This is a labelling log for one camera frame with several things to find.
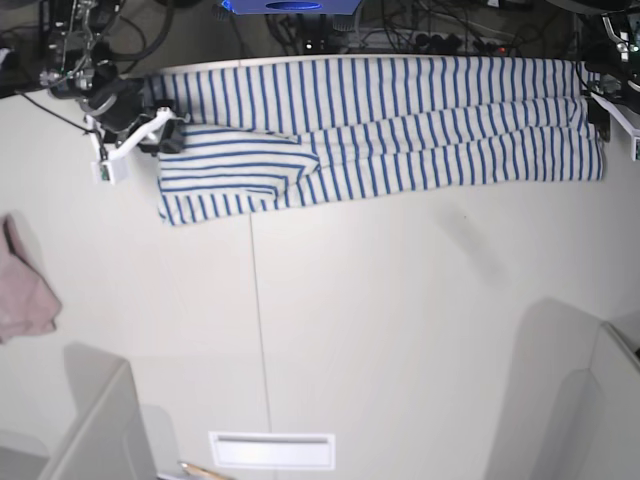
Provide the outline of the blue white striped T-shirt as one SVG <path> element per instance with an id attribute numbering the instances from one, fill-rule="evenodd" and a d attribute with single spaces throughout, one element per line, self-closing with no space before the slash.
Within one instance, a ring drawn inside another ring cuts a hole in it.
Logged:
<path id="1" fill-rule="evenodd" d="M 553 59 L 329 57 L 146 83 L 188 117 L 160 217 L 248 213 L 505 181 L 597 181 L 591 74 Z"/>

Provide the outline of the blue box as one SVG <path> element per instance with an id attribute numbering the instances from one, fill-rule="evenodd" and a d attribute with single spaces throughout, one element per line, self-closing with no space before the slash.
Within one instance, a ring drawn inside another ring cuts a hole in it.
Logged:
<path id="1" fill-rule="evenodd" d="M 222 1 L 221 5 L 238 15 L 351 15 L 360 3 L 360 0 L 229 0 Z"/>

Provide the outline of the pink folded cloth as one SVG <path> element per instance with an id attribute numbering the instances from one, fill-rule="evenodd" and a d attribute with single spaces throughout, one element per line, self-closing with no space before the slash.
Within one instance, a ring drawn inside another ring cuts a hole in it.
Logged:
<path id="1" fill-rule="evenodd" d="M 1 343 L 53 333 L 61 302 L 29 262 L 11 215 L 1 218 Z"/>

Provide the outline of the white rectangular table inset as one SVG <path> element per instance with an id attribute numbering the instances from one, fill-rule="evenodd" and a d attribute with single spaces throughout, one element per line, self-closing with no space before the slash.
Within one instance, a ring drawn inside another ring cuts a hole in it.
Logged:
<path id="1" fill-rule="evenodd" d="M 334 434 L 210 432 L 218 467 L 262 470 L 334 470 Z"/>

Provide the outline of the wooden stick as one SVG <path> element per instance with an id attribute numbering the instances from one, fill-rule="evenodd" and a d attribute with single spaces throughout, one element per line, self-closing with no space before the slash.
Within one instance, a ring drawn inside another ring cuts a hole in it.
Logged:
<path id="1" fill-rule="evenodd" d="M 178 465 L 188 475 L 209 480 L 226 480 L 226 477 L 214 471 L 202 468 L 195 464 L 179 461 Z"/>

